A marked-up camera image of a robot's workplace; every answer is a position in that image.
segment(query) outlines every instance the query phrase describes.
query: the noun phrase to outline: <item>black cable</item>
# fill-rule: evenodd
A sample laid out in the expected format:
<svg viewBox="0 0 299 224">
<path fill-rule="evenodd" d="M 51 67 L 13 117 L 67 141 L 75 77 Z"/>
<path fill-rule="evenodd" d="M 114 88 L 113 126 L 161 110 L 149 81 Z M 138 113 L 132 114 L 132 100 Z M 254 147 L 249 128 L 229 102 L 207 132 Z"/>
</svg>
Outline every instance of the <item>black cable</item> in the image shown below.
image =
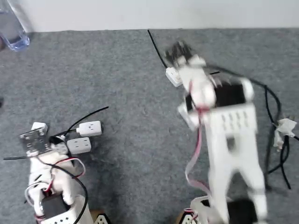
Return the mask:
<svg viewBox="0 0 299 224">
<path fill-rule="evenodd" d="M 95 114 L 95 113 L 98 113 L 98 112 L 103 111 L 103 110 L 108 109 L 108 108 L 109 108 L 109 106 L 105 106 L 105 107 L 100 108 L 100 109 L 98 109 L 98 110 L 96 110 L 96 111 L 94 111 L 94 112 L 91 112 L 90 114 L 88 114 L 88 115 L 84 116 L 83 118 L 77 120 L 74 124 L 72 124 L 72 125 L 69 127 L 69 129 L 67 129 L 67 131 L 65 132 L 64 136 L 65 136 L 67 133 L 69 133 L 69 132 L 71 131 L 71 129 L 72 129 L 77 123 L 79 123 L 80 121 L 82 121 L 82 120 L 88 118 L 89 116 L 91 116 L 91 115 L 93 115 L 93 114 Z"/>
<path fill-rule="evenodd" d="M 70 133 L 70 132 L 76 132 L 76 130 L 75 129 L 71 129 L 68 133 Z M 60 135 L 65 135 L 67 132 L 66 131 L 64 131 L 64 132 L 60 132 L 60 133 L 58 133 L 58 134 L 55 134 L 54 136 L 56 137 L 56 136 L 60 136 Z"/>
<path fill-rule="evenodd" d="M 286 141 L 286 136 L 285 136 L 285 140 L 284 140 L 284 144 L 282 145 L 282 148 L 285 148 L 287 145 L 287 141 Z M 287 147 L 286 148 L 286 155 L 285 157 L 283 158 L 282 162 L 280 162 L 278 165 L 276 165 L 274 168 L 272 168 L 271 170 L 268 171 L 268 174 L 271 174 L 273 173 L 274 171 L 278 170 L 282 164 L 284 164 L 286 162 L 286 160 L 288 159 L 289 157 L 289 154 L 290 154 L 290 147 Z"/>
<path fill-rule="evenodd" d="M 158 54 L 158 56 L 159 56 L 159 58 L 160 58 L 160 60 L 161 60 L 161 62 L 162 62 L 162 64 L 163 64 L 163 66 L 167 69 L 167 65 L 166 65 L 165 61 L 163 60 L 163 58 L 161 57 L 160 52 L 159 52 L 159 50 L 158 50 L 158 48 L 157 48 L 157 45 L 156 45 L 156 43 L 155 43 L 155 41 L 154 41 L 154 38 L 153 38 L 153 36 L 151 35 L 149 29 L 148 29 L 148 33 L 149 33 L 149 37 L 150 37 L 150 39 L 151 39 L 151 42 L 153 43 L 154 48 L 155 48 L 155 50 L 156 50 L 156 52 L 157 52 L 157 54 Z"/>
<path fill-rule="evenodd" d="M 266 101 L 266 109 L 267 109 L 267 113 L 268 113 L 268 116 L 270 118 L 270 121 L 272 124 L 274 124 L 274 120 L 273 120 L 273 116 L 271 114 L 271 111 L 270 111 L 270 108 L 269 108 L 269 102 L 268 102 L 268 90 L 267 88 L 265 87 L 265 101 Z"/>
<path fill-rule="evenodd" d="M 231 74 L 231 75 L 236 76 L 236 77 L 245 77 L 245 76 L 243 76 L 243 75 L 241 75 L 239 73 L 233 72 L 231 70 L 222 68 L 222 67 L 217 66 L 217 65 L 207 64 L 206 66 L 208 68 L 219 70 L 221 72 L 228 73 L 228 74 Z M 269 92 L 273 96 L 273 98 L 275 99 L 276 104 L 277 104 L 277 113 L 276 113 L 275 118 L 273 119 L 273 121 L 277 121 L 279 119 L 279 117 L 280 117 L 280 114 L 281 114 L 281 102 L 280 102 L 279 98 L 277 97 L 277 95 L 273 92 L 273 90 L 271 90 L 264 83 L 259 82 L 259 81 L 257 81 L 256 79 L 253 79 L 253 78 L 249 78 L 249 77 L 246 77 L 246 78 L 248 78 L 252 83 L 263 87 L 264 89 L 267 90 L 267 93 Z M 265 186 L 266 186 L 267 189 L 270 189 L 269 178 L 268 178 L 268 170 L 269 170 L 269 165 L 270 165 L 271 148 L 272 148 L 272 143 L 273 143 L 273 140 L 274 140 L 275 129 L 276 129 L 276 127 L 274 125 L 271 125 L 271 128 L 269 130 L 267 149 L 266 149 L 265 167 L 264 167 L 264 178 L 265 178 Z"/>
<path fill-rule="evenodd" d="M 214 71 L 214 72 L 211 72 L 210 75 L 215 75 L 215 74 L 218 74 L 220 73 L 220 71 Z"/>
<path fill-rule="evenodd" d="M 154 48 L 155 48 L 155 50 L 156 50 L 156 52 L 157 52 L 157 54 L 158 54 L 158 56 L 159 56 L 159 58 L 160 58 L 160 60 L 161 60 L 161 62 L 163 64 L 163 66 L 167 69 L 168 66 L 166 65 L 165 61 L 163 60 L 163 58 L 162 58 L 162 56 L 161 56 L 161 54 L 160 54 L 160 52 L 158 50 L 158 47 L 156 45 L 156 42 L 154 41 L 154 38 L 153 38 L 153 36 L 152 36 L 152 34 L 151 34 L 151 32 L 150 32 L 149 29 L 148 29 L 148 33 L 149 33 L 149 37 L 151 39 L 151 42 L 154 45 Z M 218 74 L 218 73 L 220 73 L 220 71 L 214 71 L 214 72 L 211 72 L 210 75 L 215 75 L 215 74 Z"/>
<path fill-rule="evenodd" d="M 299 141 L 299 138 L 297 136 L 294 136 L 293 138 L 296 139 L 297 141 Z"/>
<path fill-rule="evenodd" d="M 26 159 L 26 156 L 17 156 L 17 157 L 4 157 L 3 160 L 23 160 Z"/>
<path fill-rule="evenodd" d="M 85 200 L 84 200 L 84 204 L 83 204 L 83 208 L 82 210 L 80 211 L 78 217 L 76 218 L 76 220 L 74 221 L 73 224 L 77 224 L 79 221 L 80 221 L 80 218 L 83 216 L 83 213 L 86 209 L 86 206 L 87 206 L 87 202 L 88 202 L 88 193 L 87 193 L 87 189 L 85 187 L 85 185 L 75 176 L 73 175 L 72 173 L 70 173 L 69 171 L 61 168 L 60 166 L 57 166 L 57 165 L 54 165 L 54 164 L 50 164 L 50 163 L 45 163 L 43 162 L 38 156 L 37 156 L 37 159 L 42 163 L 42 164 L 45 164 L 45 165 L 48 165 L 48 166 L 51 166 L 52 168 L 55 168 L 55 169 L 59 169 L 63 172 L 65 172 L 66 174 L 68 174 L 69 176 L 72 177 L 72 179 L 75 179 L 75 181 L 80 184 L 80 186 L 82 187 L 83 191 L 84 191 L 84 194 L 85 194 Z"/>
<path fill-rule="evenodd" d="M 286 135 L 286 139 L 285 140 L 287 141 L 287 144 L 286 144 L 287 150 L 290 150 L 289 136 Z M 286 174 L 285 174 L 285 168 L 284 168 L 284 164 L 283 164 L 284 151 L 285 151 L 285 148 L 283 148 L 281 150 L 281 153 L 280 153 L 280 165 L 281 165 L 280 168 L 281 168 L 281 173 L 282 173 L 282 176 L 283 176 L 283 178 L 285 180 L 286 185 L 288 186 L 288 189 L 292 189 L 291 185 L 290 185 L 290 183 L 288 181 L 288 178 L 286 177 Z"/>
</svg>

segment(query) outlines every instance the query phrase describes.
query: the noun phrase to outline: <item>power plug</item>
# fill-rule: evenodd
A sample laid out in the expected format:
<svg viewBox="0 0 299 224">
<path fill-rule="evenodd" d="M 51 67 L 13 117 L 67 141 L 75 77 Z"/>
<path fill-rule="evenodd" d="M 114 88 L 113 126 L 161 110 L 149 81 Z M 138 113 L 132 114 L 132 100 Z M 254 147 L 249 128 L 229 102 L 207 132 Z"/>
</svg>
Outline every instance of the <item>power plug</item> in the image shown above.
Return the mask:
<svg viewBox="0 0 299 224">
<path fill-rule="evenodd" d="M 92 149 L 88 137 L 68 140 L 66 145 L 72 154 L 88 153 Z"/>
<path fill-rule="evenodd" d="M 166 69 L 166 77 L 175 87 L 178 87 L 182 84 L 182 80 L 179 76 L 178 71 L 173 67 Z"/>
<path fill-rule="evenodd" d="M 101 122 L 99 120 L 85 122 L 79 124 L 79 127 L 76 129 L 77 133 L 82 137 L 87 136 L 96 136 L 102 134 Z"/>
</svg>

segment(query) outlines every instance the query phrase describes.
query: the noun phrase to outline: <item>wire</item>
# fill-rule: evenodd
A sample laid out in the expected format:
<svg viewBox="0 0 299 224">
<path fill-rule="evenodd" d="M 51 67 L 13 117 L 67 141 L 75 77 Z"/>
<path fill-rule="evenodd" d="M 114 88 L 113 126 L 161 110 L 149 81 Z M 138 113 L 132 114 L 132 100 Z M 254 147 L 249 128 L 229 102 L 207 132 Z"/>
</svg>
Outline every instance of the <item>wire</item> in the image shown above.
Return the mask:
<svg viewBox="0 0 299 224">
<path fill-rule="evenodd" d="M 284 140 L 284 144 L 282 146 L 282 148 L 286 147 L 287 141 L 286 141 L 286 136 L 285 136 L 285 140 Z M 280 162 L 278 165 L 276 165 L 274 168 L 272 168 L 271 170 L 268 171 L 268 174 L 273 173 L 274 171 L 278 170 L 282 164 L 284 164 L 286 162 L 286 160 L 288 159 L 290 154 L 290 146 L 286 148 L 286 155 L 284 157 L 284 159 L 282 160 L 282 162 Z"/>
<path fill-rule="evenodd" d="M 69 132 L 71 131 L 71 129 L 72 129 L 76 124 L 78 124 L 80 121 L 83 121 L 84 119 L 90 117 L 91 115 L 93 115 L 93 114 L 95 114 L 95 113 L 98 113 L 98 112 L 100 112 L 100 111 L 103 111 L 103 110 L 105 110 L 105 109 L 108 109 L 108 108 L 109 108 L 109 106 L 105 106 L 105 107 L 100 108 L 100 109 L 98 109 L 98 110 L 96 110 L 96 111 L 94 111 L 94 112 L 91 112 L 90 114 L 88 114 L 88 115 L 84 116 L 83 118 L 77 120 L 74 124 L 72 124 L 72 125 L 69 127 L 69 129 L 67 129 L 67 131 L 65 132 L 64 136 L 65 136 L 67 133 L 69 133 Z"/>
<path fill-rule="evenodd" d="M 17 157 L 4 157 L 3 160 L 23 160 L 26 159 L 26 156 L 17 156 Z"/>
<path fill-rule="evenodd" d="M 215 70 L 219 70 L 219 71 L 224 72 L 224 73 L 231 74 L 232 76 L 245 77 L 245 76 L 243 76 L 243 75 L 241 75 L 241 74 L 239 74 L 237 72 L 225 69 L 225 68 L 217 66 L 217 65 L 207 64 L 206 66 L 208 68 L 211 68 L 211 69 L 215 69 Z M 254 83 L 254 84 L 258 85 L 258 86 L 263 87 L 266 90 L 266 92 L 265 92 L 266 96 L 267 96 L 268 92 L 273 96 L 273 98 L 275 99 L 276 104 L 277 104 L 277 113 L 275 114 L 274 119 L 272 118 L 272 120 L 275 121 L 275 122 L 277 122 L 278 119 L 279 119 L 279 117 L 280 117 L 280 114 L 281 114 L 281 102 L 280 102 L 279 98 L 277 97 L 277 95 L 273 92 L 273 90 L 271 90 L 264 83 L 259 82 L 259 81 L 257 81 L 256 79 L 253 79 L 253 78 L 249 78 L 249 77 L 246 77 L 246 78 L 249 79 L 252 83 Z M 272 148 L 272 143 L 273 143 L 273 139 L 274 139 L 275 129 L 276 129 L 276 127 L 274 125 L 271 125 L 271 128 L 269 130 L 267 148 L 266 148 L 266 157 L 265 157 L 265 166 L 264 166 L 264 178 L 265 178 L 265 186 L 266 186 L 267 189 L 270 189 L 269 178 L 268 178 L 268 170 L 269 170 L 269 164 L 270 164 L 270 159 L 271 159 L 271 148 Z"/>
<path fill-rule="evenodd" d="M 148 33 L 149 33 L 149 37 L 150 37 L 150 39 L 151 39 L 151 42 L 153 43 L 154 48 L 155 48 L 155 50 L 156 50 L 156 52 L 157 52 L 157 54 L 158 54 L 158 56 L 159 56 L 159 58 L 160 58 L 160 60 L 161 60 L 161 62 L 162 62 L 162 64 L 163 64 L 163 66 L 167 69 L 168 66 L 166 65 L 165 61 L 164 61 L 163 58 L 161 57 L 161 54 L 160 54 L 160 52 L 159 52 L 159 50 L 158 50 L 158 48 L 157 48 L 157 45 L 156 45 L 156 43 L 155 43 L 155 41 L 154 41 L 154 38 L 153 38 L 153 36 L 151 35 L 149 29 L 148 29 Z"/>
<path fill-rule="evenodd" d="M 76 175 L 76 178 L 79 178 L 79 177 L 83 176 L 86 173 L 85 165 L 84 165 L 84 163 L 79 158 L 77 158 L 77 157 L 70 157 L 70 158 L 67 158 L 67 159 L 63 159 L 63 160 L 60 160 L 60 161 L 56 162 L 55 165 L 61 164 L 61 163 L 64 163 L 64 162 L 68 162 L 68 161 L 73 161 L 73 160 L 79 161 L 79 163 L 83 167 L 83 171 L 79 175 Z M 51 170 L 50 170 L 50 174 L 52 176 L 52 180 L 51 180 L 48 188 L 45 190 L 45 192 L 49 192 L 49 190 L 51 189 L 51 187 L 53 185 L 54 179 L 55 179 L 55 176 L 52 174 L 52 170 L 53 170 L 53 168 L 51 168 Z"/>
<path fill-rule="evenodd" d="M 48 186 L 49 186 L 49 183 L 44 182 L 44 181 L 39 181 L 39 182 L 35 182 L 35 183 L 29 185 L 29 186 L 25 189 L 25 191 L 24 191 L 24 195 L 25 195 L 26 201 L 28 202 L 28 204 L 29 204 L 31 207 L 34 207 L 34 203 L 31 201 L 30 196 L 29 196 L 29 194 L 28 194 L 28 191 L 29 191 L 32 187 L 35 187 L 35 186 L 40 185 L 40 184 L 45 184 L 45 186 L 42 187 L 41 189 L 47 189 Z"/>
<path fill-rule="evenodd" d="M 78 217 L 76 218 L 76 220 L 74 221 L 73 224 L 77 224 L 80 220 L 80 218 L 82 217 L 85 209 L 86 209 L 86 206 L 87 206 L 87 202 L 88 202 L 88 193 L 87 193 L 87 189 L 85 187 L 85 185 L 75 176 L 73 175 L 72 173 L 70 173 L 69 171 L 67 171 L 66 169 L 63 169 L 61 168 L 60 166 L 57 166 L 55 164 L 50 164 L 50 163 L 45 163 L 43 162 L 38 156 L 37 156 L 37 159 L 42 163 L 42 164 L 45 164 L 45 165 L 48 165 L 48 166 L 51 166 L 52 168 L 56 168 L 56 169 L 59 169 L 63 172 L 65 172 L 66 174 L 68 174 L 69 176 L 71 176 L 71 178 L 75 179 L 75 181 L 82 187 L 83 191 L 84 191 L 84 194 L 85 194 L 85 200 L 84 200 L 84 204 L 83 204 L 83 207 L 82 207 L 82 210 L 80 211 Z"/>
<path fill-rule="evenodd" d="M 265 102 L 266 102 L 266 109 L 267 109 L 267 113 L 268 113 L 268 116 L 270 118 L 270 121 L 272 124 L 275 124 L 275 121 L 273 120 L 273 116 L 271 114 L 271 111 L 269 109 L 269 103 L 268 103 L 268 90 L 267 88 L 265 87 Z"/>
<path fill-rule="evenodd" d="M 289 136 L 286 135 L 285 140 L 287 141 L 287 144 L 286 144 L 287 149 L 290 150 Z M 290 185 L 288 178 L 286 177 L 286 174 L 285 174 L 285 168 L 284 168 L 284 163 L 283 163 L 284 151 L 285 151 L 285 148 L 282 148 L 282 150 L 280 152 L 280 168 L 281 168 L 282 176 L 285 180 L 285 183 L 286 183 L 288 189 L 291 189 L 291 185 Z"/>
<path fill-rule="evenodd" d="M 60 136 L 60 135 L 66 135 L 67 133 L 70 133 L 70 132 L 76 132 L 76 130 L 75 129 L 71 129 L 71 130 L 69 130 L 68 132 L 67 131 L 64 131 L 64 132 L 60 132 L 60 133 L 58 133 L 58 134 L 55 134 L 54 136 L 55 137 L 57 137 L 57 136 Z"/>
<path fill-rule="evenodd" d="M 297 141 L 299 141 L 299 138 L 297 136 L 294 136 L 293 138 L 296 139 Z"/>
<path fill-rule="evenodd" d="M 161 54 L 160 54 L 160 52 L 159 52 L 159 50 L 158 50 L 158 47 L 157 47 L 157 45 L 156 45 L 156 42 L 154 41 L 154 38 L 153 38 L 153 36 L 152 36 L 152 34 L 151 34 L 151 32 L 150 32 L 149 29 L 148 29 L 148 34 L 149 34 L 149 37 L 150 37 L 150 39 L 151 39 L 151 42 L 152 42 L 152 44 L 154 45 L 154 48 L 155 48 L 155 50 L 156 50 L 156 52 L 157 52 L 157 54 L 158 54 L 158 56 L 159 56 L 159 58 L 160 58 L 160 60 L 161 60 L 161 62 L 162 62 L 162 64 L 163 64 L 163 66 L 167 69 L 168 66 L 166 65 L 165 61 L 163 60 L 163 58 L 162 58 L 162 56 L 161 56 Z M 214 75 L 214 74 L 218 74 L 218 73 L 220 73 L 220 71 L 214 71 L 214 72 L 210 73 L 210 75 Z"/>
<path fill-rule="evenodd" d="M 191 158 L 191 160 L 188 162 L 188 164 L 185 168 L 185 176 L 186 176 L 186 179 L 187 179 L 188 183 L 192 187 L 199 188 L 202 191 L 206 192 L 207 195 L 211 195 L 210 189 L 205 183 L 189 178 L 189 173 L 193 169 L 193 167 L 194 167 L 194 165 L 195 165 L 195 163 L 196 163 L 196 161 L 199 157 L 200 148 L 201 148 L 201 125 L 199 125 L 199 128 L 198 128 L 198 137 L 197 137 L 197 143 L 196 143 L 194 155 Z"/>
</svg>

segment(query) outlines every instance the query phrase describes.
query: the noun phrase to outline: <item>white robot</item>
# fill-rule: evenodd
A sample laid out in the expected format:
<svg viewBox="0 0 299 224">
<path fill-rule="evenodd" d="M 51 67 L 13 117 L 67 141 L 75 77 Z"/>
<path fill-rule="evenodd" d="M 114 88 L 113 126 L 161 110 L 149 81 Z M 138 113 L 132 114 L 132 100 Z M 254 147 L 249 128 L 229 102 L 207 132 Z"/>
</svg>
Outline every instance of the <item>white robot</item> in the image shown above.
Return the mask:
<svg viewBox="0 0 299 224">
<path fill-rule="evenodd" d="M 30 159 L 29 184 L 25 197 L 35 211 L 38 224 L 109 224 L 104 213 L 95 214 L 94 222 L 85 196 L 75 194 L 75 179 L 85 173 L 84 164 L 68 155 L 63 136 L 49 142 L 44 127 L 21 134 L 19 137 Z M 78 173 L 74 161 L 79 161 Z"/>
<path fill-rule="evenodd" d="M 165 57 L 176 68 L 187 92 L 185 102 L 178 107 L 179 113 L 192 130 L 200 125 L 206 129 L 210 207 L 202 204 L 203 198 L 194 199 L 190 208 L 197 212 L 197 220 L 201 224 L 265 223 L 267 204 L 258 163 L 251 82 L 245 78 L 223 82 L 206 75 L 205 61 L 192 54 L 184 42 L 176 43 Z M 227 191 L 236 172 L 248 185 L 250 200 L 228 202 Z M 252 208 L 252 214 L 246 214 Z"/>
</svg>

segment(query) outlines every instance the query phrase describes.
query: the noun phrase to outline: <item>white plug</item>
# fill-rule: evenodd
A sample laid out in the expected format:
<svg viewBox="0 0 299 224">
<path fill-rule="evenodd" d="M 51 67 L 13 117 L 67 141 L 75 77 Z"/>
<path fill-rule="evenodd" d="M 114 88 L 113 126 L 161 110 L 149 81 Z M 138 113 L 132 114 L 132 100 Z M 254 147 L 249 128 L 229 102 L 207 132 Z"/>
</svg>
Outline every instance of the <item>white plug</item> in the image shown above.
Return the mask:
<svg viewBox="0 0 299 224">
<path fill-rule="evenodd" d="M 88 137 L 68 140 L 66 145 L 72 154 L 88 153 L 92 149 Z"/>
<path fill-rule="evenodd" d="M 82 137 L 95 136 L 102 134 L 101 122 L 99 120 L 85 122 L 79 124 L 79 127 L 76 129 L 77 133 Z"/>
<path fill-rule="evenodd" d="M 42 122 L 33 122 L 31 130 L 35 130 L 41 127 L 45 130 L 45 132 L 47 132 L 48 126 L 46 125 L 46 123 L 42 123 Z"/>
<path fill-rule="evenodd" d="M 166 69 L 166 76 L 169 79 L 169 81 L 171 81 L 171 83 L 175 86 L 178 87 L 182 84 L 182 80 L 179 76 L 178 71 L 171 67 L 171 68 L 167 68 Z"/>
</svg>

